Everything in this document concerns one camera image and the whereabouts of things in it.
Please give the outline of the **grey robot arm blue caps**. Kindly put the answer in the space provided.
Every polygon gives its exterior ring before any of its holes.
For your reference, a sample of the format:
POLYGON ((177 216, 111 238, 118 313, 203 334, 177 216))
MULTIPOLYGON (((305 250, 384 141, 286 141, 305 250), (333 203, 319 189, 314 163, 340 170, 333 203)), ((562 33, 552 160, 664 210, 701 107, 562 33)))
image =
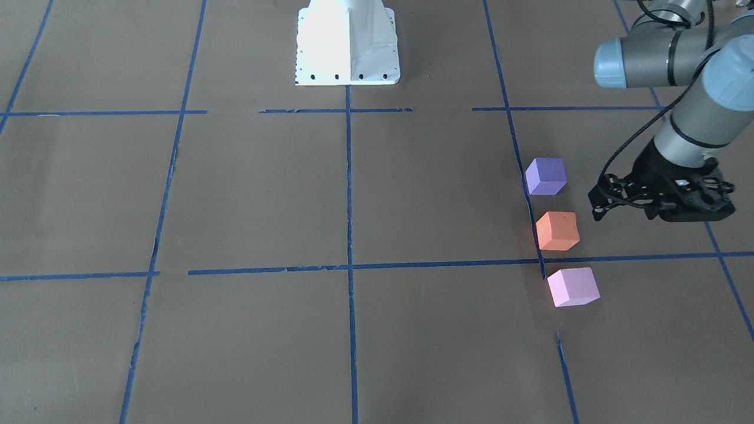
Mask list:
POLYGON ((718 158, 752 123, 752 11, 716 26, 711 1, 654 1, 624 38, 593 61, 602 88, 682 87, 656 115, 667 121, 619 177, 601 170, 588 193, 595 221, 616 207, 667 222, 724 220, 735 212, 718 158))

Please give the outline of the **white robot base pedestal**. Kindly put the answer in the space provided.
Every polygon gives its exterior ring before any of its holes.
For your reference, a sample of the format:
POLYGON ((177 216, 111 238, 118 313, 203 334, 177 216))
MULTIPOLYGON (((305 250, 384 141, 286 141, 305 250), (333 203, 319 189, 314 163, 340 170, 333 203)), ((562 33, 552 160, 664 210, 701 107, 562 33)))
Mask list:
POLYGON ((297 24, 297 86, 401 80, 396 16, 384 2, 310 1, 298 11, 297 24))

